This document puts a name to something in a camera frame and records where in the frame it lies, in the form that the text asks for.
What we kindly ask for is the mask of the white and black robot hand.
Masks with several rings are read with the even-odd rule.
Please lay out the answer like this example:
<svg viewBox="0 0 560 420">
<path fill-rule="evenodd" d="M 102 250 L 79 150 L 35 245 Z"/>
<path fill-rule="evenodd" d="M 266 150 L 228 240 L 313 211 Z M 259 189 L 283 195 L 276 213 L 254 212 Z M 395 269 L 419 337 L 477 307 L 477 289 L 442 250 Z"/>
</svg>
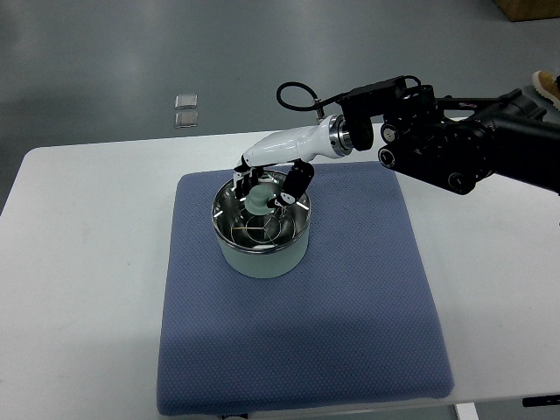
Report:
<svg viewBox="0 0 560 420">
<path fill-rule="evenodd" d="M 270 134 L 241 155 L 234 168 L 235 196 L 237 199 L 248 196 L 266 167 L 291 163 L 280 193 L 267 202 L 267 207 L 292 205 L 301 198 L 312 181 L 314 169 L 311 161 L 315 157 L 343 158 L 353 148 L 341 115 L 330 115 L 316 126 Z"/>
</svg>

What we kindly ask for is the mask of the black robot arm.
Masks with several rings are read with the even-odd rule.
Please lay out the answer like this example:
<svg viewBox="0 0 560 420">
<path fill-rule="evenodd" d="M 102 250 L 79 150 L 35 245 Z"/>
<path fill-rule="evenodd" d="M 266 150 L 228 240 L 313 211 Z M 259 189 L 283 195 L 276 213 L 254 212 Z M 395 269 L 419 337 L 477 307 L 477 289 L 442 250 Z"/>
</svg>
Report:
<svg viewBox="0 0 560 420">
<path fill-rule="evenodd" d="M 430 85 L 408 86 L 409 76 L 379 81 L 326 100 L 310 111 L 342 111 L 344 139 L 357 151 L 374 141 L 371 119 L 382 116 L 380 163 L 395 172 L 452 193 L 468 194 L 499 174 L 559 191 L 559 126 L 545 109 L 515 89 L 495 98 L 437 98 Z"/>
</svg>

